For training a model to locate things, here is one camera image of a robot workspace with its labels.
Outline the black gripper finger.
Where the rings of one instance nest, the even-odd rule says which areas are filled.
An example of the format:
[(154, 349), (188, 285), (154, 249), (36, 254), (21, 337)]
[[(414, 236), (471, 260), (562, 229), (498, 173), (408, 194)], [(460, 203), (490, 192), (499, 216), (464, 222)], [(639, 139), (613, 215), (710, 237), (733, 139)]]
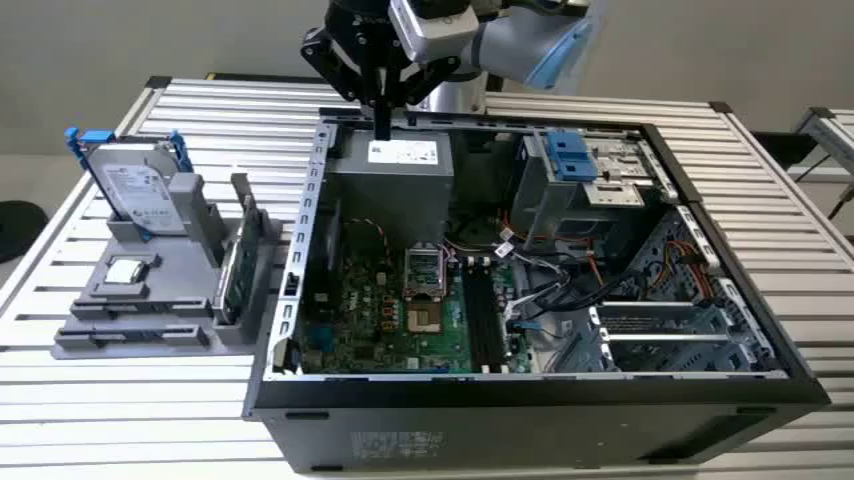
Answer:
[(342, 98), (359, 101), (372, 110), (374, 136), (384, 139), (384, 98), (382, 95), (380, 70), (372, 56), (368, 38), (358, 33), (355, 36), (355, 53), (348, 58), (359, 70), (348, 66), (334, 48), (334, 40), (323, 28), (310, 29), (306, 33), (300, 49), (303, 59), (310, 63)]
[(450, 56), (428, 62), (418, 72), (400, 80), (399, 72), (386, 73), (382, 101), (382, 139), (391, 139), (392, 110), (418, 104), (459, 68), (460, 59)]

